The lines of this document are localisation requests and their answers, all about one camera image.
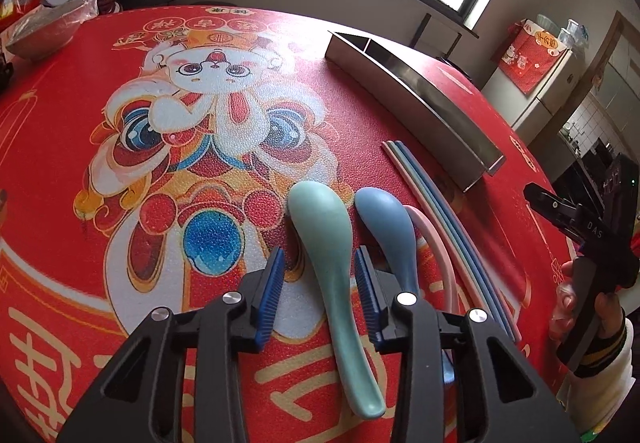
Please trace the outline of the striped sleeve forearm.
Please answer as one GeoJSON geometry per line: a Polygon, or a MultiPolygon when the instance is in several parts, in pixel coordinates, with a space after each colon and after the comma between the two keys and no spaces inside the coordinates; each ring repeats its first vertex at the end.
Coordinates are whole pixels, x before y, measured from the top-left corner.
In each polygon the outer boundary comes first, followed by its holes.
{"type": "Polygon", "coordinates": [[[638,437],[639,377],[634,374],[634,324],[618,310],[620,327],[595,337],[558,400],[583,442],[620,442],[638,437]]]}

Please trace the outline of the person's right hand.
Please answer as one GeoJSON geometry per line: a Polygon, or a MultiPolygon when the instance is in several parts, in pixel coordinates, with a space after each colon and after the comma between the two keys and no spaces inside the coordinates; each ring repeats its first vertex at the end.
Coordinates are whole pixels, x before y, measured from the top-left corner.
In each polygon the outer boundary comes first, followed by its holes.
{"type": "MultiPolygon", "coordinates": [[[[562,264],[564,281],[556,287],[556,303],[549,322],[552,340],[562,341],[575,324],[574,310],[577,305],[577,293],[573,283],[573,263],[562,264]]],[[[625,325],[625,314],[616,293],[599,293],[594,299],[594,311],[600,319],[598,336],[611,338],[625,325]]]]}

